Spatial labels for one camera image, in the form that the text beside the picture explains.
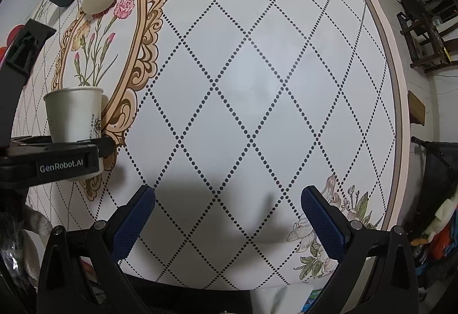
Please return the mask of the small wooden stool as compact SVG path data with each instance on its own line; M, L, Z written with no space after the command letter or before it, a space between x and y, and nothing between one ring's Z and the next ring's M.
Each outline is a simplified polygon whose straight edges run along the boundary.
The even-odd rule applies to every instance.
M425 105L412 91L408 91L408 109L410 123L424 126Z

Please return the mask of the patterned white tablecloth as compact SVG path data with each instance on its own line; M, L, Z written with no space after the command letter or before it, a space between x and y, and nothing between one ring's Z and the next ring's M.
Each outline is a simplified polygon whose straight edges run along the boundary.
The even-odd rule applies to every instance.
M1 35L55 29L23 89L15 135L49 131L44 97L96 86L117 145L86 181L28 205L81 230L142 186L155 211L122 269L197 289L325 285L336 262L301 209L314 185L349 219L389 229L405 178L402 66L376 0L4 0Z

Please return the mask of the dark wooden chair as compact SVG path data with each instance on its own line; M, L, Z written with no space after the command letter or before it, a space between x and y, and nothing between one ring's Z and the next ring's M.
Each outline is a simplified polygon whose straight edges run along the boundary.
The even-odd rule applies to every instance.
M397 13L400 34L404 37L411 58L410 68L423 68L424 73L457 66L452 60L446 43L437 27L433 24L433 15L418 0L400 0L404 11ZM432 46L430 55L422 56L414 36L426 35L425 41Z

